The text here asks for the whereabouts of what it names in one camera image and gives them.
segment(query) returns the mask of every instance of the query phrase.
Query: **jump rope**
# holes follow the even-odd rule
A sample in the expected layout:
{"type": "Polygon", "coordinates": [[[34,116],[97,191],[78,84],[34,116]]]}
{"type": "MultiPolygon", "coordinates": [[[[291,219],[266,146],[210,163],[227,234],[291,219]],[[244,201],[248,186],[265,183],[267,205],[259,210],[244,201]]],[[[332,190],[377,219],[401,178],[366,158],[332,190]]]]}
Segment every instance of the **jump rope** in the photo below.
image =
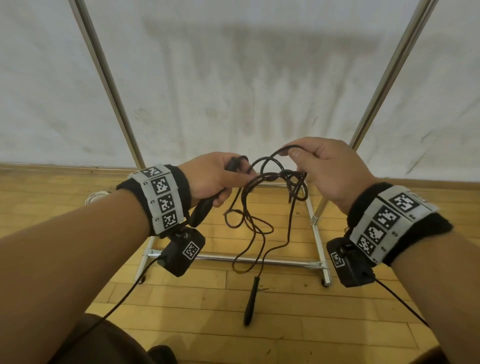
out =
{"type": "MultiPolygon", "coordinates": [[[[264,268],[265,257],[271,251],[276,250],[276,249],[280,249],[280,248],[284,248],[290,243],[290,232],[291,232],[291,228],[292,228],[292,217],[293,217],[293,211],[294,211],[294,208],[295,208],[295,203],[297,201],[306,201],[307,198],[308,198],[308,187],[307,187],[307,184],[305,182],[305,178],[307,177],[307,173],[294,171],[294,170],[287,170],[275,158],[275,156],[277,156],[279,153],[281,153],[285,150],[289,150],[291,148],[301,148],[301,149],[303,149],[301,146],[298,146],[298,145],[285,146],[285,147],[282,147],[279,150],[277,150],[275,153],[273,153],[269,157],[262,157],[262,158],[257,159],[255,162],[253,162],[251,164],[251,166],[248,168],[248,170],[246,171],[246,173],[247,174],[250,173],[252,171],[253,167],[255,167],[258,163],[263,161],[263,164],[260,167],[260,173],[257,174],[254,178],[252,178],[245,185],[245,187],[239,188],[239,190],[237,191],[237,194],[235,195],[235,198],[233,199],[230,207],[223,214],[224,217],[225,217],[225,223],[229,228],[237,229],[245,223],[247,228],[249,228],[253,232],[253,236],[252,236],[252,239],[250,240],[250,243],[247,245],[247,247],[241,253],[239,253],[234,258],[233,263],[232,263],[232,268],[236,273],[238,273],[238,274],[247,273],[247,272],[251,271],[256,266],[256,264],[260,260],[260,257],[262,257],[262,253],[263,253],[263,250],[264,250],[265,244],[266,244],[266,235],[269,235],[269,234],[274,232],[274,227],[270,223],[268,223],[265,220],[262,220],[261,218],[256,218],[255,216],[252,216],[250,214],[250,212],[248,211],[248,208],[247,208],[248,194],[251,193],[254,190],[254,188],[257,187],[262,182],[274,182],[278,179],[282,179],[282,180],[285,181],[285,184],[286,184],[287,190],[288,190],[288,203],[291,204],[290,213],[288,215],[287,240],[284,244],[281,244],[281,245],[278,245],[278,246],[275,246],[273,248],[268,249],[262,257],[260,271],[258,272],[257,276],[254,278],[250,298],[249,298],[248,304],[247,304],[246,309],[245,309],[245,315],[244,315],[244,319],[243,319],[243,323],[244,323],[245,326],[248,326],[252,321],[253,311],[254,311],[254,306],[255,306],[255,298],[256,298],[256,294],[258,292],[258,285],[260,283],[260,275],[262,274],[262,271],[263,271],[263,268],[264,268]],[[264,172],[264,169],[269,162],[275,163],[280,168],[280,172],[264,172]],[[301,190],[304,191],[303,196],[299,195],[301,190]],[[240,201],[241,201],[241,205],[242,205],[242,210],[233,208],[239,197],[240,197],[240,201]],[[241,215],[241,220],[236,225],[232,225],[228,222],[228,214],[231,213],[231,212],[235,212],[235,213],[241,215]],[[268,231],[263,231],[255,223],[255,221],[259,221],[259,222],[264,223],[265,225],[267,225],[269,227],[269,230],[268,231]],[[237,270],[236,267],[235,267],[235,263],[237,262],[237,259],[240,258],[241,256],[243,256],[251,248],[253,242],[255,241],[255,238],[256,238],[257,234],[260,234],[262,236],[262,247],[260,248],[260,251],[258,252],[258,255],[257,255],[255,261],[246,270],[237,270]]],[[[248,160],[248,158],[246,156],[241,156],[240,158],[248,160]]],[[[137,281],[132,285],[132,287],[128,290],[128,292],[125,294],[125,296],[123,296],[123,298],[105,316],[103,316],[94,325],[92,325],[92,327],[90,327],[85,332],[83,332],[78,337],[76,337],[73,341],[71,341],[70,343],[65,345],[63,348],[61,348],[59,351],[57,351],[57,353],[52,357],[52,359],[50,360],[49,363],[52,364],[56,360],[58,360],[60,357],[65,355],[80,340],[82,340],[85,336],[87,336],[90,332],[92,332],[96,327],[101,325],[102,322],[104,322],[128,298],[130,293],[135,289],[135,287],[142,280],[142,278],[144,277],[147,270],[151,267],[151,265],[153,263],[155,263],[160,258],[161,258],[161,256],[155,258],[145,267],[145,269],[143,270],[143,272],[141,273],[141,275],[139,276],[137,281]]],[[[407,303],[405,303],[397,294],[395,294],[390,288],[388,288],[385,284],[380,282],[377,278],[375,278],[375,281],[378,284],[380,284],[383,288],[385,288],[388,292],[390,292],[418,320],[420,320],[424,325],[426,325],[428,327],[427,322],[419,314],[417,314],[407,303]]]]}

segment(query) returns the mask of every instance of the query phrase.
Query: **wooden floor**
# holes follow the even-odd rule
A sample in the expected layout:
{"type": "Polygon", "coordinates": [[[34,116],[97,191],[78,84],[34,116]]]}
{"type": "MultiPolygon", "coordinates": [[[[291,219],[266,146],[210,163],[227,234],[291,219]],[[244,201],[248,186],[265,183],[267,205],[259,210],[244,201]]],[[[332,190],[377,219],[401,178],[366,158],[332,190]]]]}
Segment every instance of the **wooden floor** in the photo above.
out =
{"type": "MultiPolygon", "coordinates": [[[[75,209],[90,193],[113,190],[124,178],[0,170],[0,236],[75,209]]],[[[416,190],[439,205],[458,231],[480,240],[479,191],[416,190]]],[[[259,188],[249,197],[250,212],[276,228],[268,247],[286,238],[287,199],[281,188],[259,188]]],[[[320,199],[318,194],[312,196],[314,206],[320,199]]],[[[233,255],[250,239],[249,230],[225,225],[225,209],[213,211],[199,227],[207,240],[204,253],[233,255]]],[[[345,216],[328,206],[319,224],[322,241],[341,236],[345,227],[345,216]]],[[[295,208],[291,241],[275,256],[317,258],[305,203],[295,208]]],[[[157,241],[156,246],[165,244],[157,241]]],[[[113,276],[89,312],[103,315],[119,301],[133,282],[142,252],[140,248],[113,276]]],[[[379,266],[375,273],[415,308],[390,268],[379,266]]],[[[170,345],[182,363],[403,364],[436,344],[429,329],[381,286],[345,288],[334,270],[333,286],[324,288],[315,271],[266,267],[253,322],[244,328],[243,311],[254,275],[239,275],[227,263],[194,262],[183,277],[176,278],[154,265],[145,284],[135,289],[111,321],[146,349],[170,345]]]]}

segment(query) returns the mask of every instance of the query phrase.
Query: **shoe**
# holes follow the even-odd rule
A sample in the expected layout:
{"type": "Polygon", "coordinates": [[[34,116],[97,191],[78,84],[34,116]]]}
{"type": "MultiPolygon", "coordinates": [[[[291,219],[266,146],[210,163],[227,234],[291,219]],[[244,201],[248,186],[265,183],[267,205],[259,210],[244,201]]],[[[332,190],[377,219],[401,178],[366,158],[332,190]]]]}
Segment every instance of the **shoe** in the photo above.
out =
{"type": "Polygon", "coordinates": [[[108,196],[110,192],[108,191],[98,191],[92,193],[90,196],[87,197],[85,200],[85,205],[91,204],[92,202],[95,202],[99,200],[100,198],[104,198],[105,196],[108,196]]]}
{"type": "Polygon", "coordinates": [[[147,353],[155,364],[177,364],[175,354],[167,345],[154,346],[147,353]]]}

